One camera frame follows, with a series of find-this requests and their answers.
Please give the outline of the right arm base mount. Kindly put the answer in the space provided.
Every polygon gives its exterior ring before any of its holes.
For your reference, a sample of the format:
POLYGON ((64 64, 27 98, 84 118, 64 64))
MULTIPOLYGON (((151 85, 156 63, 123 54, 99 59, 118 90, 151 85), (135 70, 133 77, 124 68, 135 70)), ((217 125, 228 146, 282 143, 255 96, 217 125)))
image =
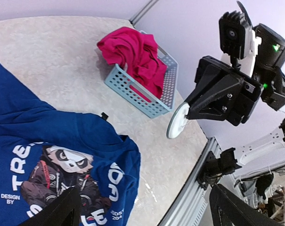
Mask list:
POLYGON ((209 151, 197 176, 197 182, 203 190, 206 191, 208 186, 216 184, 224 175, 232 174, 242 167, 237 164, 235 150, 233 147, 229 148, 219 158, 215 157, 213 151, 209 151))

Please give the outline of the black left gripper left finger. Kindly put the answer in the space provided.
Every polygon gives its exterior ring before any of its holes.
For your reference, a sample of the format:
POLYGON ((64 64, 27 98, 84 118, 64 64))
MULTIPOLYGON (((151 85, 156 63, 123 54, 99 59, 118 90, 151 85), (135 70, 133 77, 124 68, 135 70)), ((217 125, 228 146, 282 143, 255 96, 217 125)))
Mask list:
POLYGON ((34 217, 26 220, 27 226, 78 226, 81 197, 79 190, 70 187, 34 217))

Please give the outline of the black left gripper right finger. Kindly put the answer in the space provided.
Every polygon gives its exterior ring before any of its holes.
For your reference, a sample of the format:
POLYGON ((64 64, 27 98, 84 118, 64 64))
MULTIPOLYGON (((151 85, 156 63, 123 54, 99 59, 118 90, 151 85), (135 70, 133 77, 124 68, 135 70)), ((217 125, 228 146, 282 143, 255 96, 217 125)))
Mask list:
POLYGON ((215 226, 285 226, 285 188, 276 190, 268 199, 267 210, 273 210, 269 217, 253 209, 221 184, 215 184, 209 196, 213 225, 215 226))

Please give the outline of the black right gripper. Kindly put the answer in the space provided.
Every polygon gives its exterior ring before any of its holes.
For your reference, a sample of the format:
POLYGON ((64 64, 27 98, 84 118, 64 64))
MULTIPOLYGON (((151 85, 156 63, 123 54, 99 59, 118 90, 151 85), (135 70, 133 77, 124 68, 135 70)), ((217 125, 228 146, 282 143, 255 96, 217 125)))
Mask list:
POLYGON ((234 126, 249 120, 263 92, 259 82, 211 56, 200 60, 195 83, 185 99, 186 118, 228 121, 234 126))

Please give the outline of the blue printed t-shirt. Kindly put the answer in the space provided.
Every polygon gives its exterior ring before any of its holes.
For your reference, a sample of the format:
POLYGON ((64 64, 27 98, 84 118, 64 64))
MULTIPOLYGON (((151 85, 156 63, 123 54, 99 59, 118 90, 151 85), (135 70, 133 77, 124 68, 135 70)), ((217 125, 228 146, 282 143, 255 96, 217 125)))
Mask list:
POLYGON ((65 190, 81 226, 124 226, 138 195, 138 146, 92 113, 56 110, 0 64, 0 226, 16 226, 65 190))

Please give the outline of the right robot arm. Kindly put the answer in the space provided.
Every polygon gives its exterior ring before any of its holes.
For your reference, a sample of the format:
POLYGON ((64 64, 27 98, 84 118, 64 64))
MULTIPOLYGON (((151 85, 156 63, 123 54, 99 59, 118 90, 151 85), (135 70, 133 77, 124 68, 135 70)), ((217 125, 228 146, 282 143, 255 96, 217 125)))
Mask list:
MULTIPOLYGON (((246 9, 226 12, 219 19, 221 59, 199 60, 195 89, 185 99, 186 120, 228 121, 234 126, 250 118, 259 100, 285 113, 285 39, 264 24, 253 25, 246 9)), ((285 118, 269 135, 238 150, 230 148, 211 163, 242 167, 285 147, 285 118)))

